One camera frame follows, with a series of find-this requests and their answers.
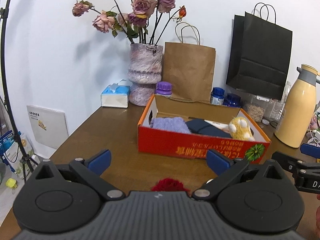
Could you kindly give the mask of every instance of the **hand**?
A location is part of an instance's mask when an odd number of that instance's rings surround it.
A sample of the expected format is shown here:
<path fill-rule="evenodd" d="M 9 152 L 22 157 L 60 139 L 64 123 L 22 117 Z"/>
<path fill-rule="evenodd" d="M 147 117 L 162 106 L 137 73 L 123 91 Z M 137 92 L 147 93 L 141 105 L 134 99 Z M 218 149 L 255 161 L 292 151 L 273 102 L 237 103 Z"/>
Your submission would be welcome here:
<path fill-rule="evenodd" d="M 320 206 L 317 208 L 316 212 L 316 225 L 317 225 L 317 234 L 320 237 Z"/>

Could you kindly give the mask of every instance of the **purple fuzzy cloth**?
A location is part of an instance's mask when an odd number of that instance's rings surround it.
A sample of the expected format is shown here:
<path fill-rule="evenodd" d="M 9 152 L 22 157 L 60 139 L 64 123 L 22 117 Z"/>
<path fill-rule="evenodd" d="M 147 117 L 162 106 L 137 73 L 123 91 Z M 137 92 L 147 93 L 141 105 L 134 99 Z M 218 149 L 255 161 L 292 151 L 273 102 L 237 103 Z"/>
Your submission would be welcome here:
<path fill-rule="evenodd" d="M 186 123 L 181 117 L 158 117 L 151 121 L 151 127 L 160 130 L 166 130 L 171 132 L 189 133 Z"/>

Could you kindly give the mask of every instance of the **red fuzzy object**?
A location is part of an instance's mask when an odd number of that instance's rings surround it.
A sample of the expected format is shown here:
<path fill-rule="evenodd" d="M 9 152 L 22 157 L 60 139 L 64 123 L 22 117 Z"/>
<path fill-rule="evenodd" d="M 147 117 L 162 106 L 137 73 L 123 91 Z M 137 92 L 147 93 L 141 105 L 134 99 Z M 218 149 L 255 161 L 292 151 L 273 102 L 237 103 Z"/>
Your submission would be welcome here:
<path fill-rule="evenodd" d="M 186 191 L 189 192 L 189 189 L 183 187 L 183 183 L 175 179 L 162 179 L 157 185 L 155 185 L 151 191 Z"/>

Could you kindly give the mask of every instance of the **yellow thermos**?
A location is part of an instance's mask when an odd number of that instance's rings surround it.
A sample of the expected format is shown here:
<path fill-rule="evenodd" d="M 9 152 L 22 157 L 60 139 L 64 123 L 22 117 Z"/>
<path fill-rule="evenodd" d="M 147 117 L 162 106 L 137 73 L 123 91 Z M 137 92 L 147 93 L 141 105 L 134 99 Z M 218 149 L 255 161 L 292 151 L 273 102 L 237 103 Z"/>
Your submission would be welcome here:
<path fill-rule="evenodd" d="M 275 136 L 284 144 L 299 148 L 316 105 L 318 71 L 308 65 L 297 67 L 299 77 L 290 89 Z"/>

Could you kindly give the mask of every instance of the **gray ribbed surface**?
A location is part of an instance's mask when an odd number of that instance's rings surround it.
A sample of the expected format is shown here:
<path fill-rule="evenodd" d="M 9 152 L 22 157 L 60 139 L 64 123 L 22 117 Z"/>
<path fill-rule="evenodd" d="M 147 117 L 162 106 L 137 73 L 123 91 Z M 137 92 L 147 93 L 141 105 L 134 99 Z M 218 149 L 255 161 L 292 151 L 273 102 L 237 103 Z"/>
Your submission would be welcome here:
<path fill-rule="evenodd" d="M 88 225 L 60 235 L 22 231 L 15 240 L 303 240 L 295 232 L 254 236 L 240 232 L 215 213 L 209 203 L 185 192 L 131 192 L 108 202 Z"/>

